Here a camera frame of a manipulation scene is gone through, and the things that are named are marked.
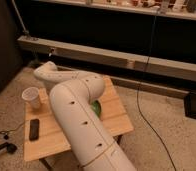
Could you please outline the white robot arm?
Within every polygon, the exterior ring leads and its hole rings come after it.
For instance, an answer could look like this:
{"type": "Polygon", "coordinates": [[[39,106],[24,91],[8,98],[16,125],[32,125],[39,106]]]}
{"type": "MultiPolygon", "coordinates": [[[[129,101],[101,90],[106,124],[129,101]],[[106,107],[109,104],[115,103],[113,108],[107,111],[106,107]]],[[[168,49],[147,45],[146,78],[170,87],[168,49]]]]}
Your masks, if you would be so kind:
{"type": "Polygon", "coordinates": [[[103,77],[88,71],[59,71],[48,61],[34,70],[47,86],[49,104],[84,171],[136,171],[91,104],[103,95],[103,77]]]}

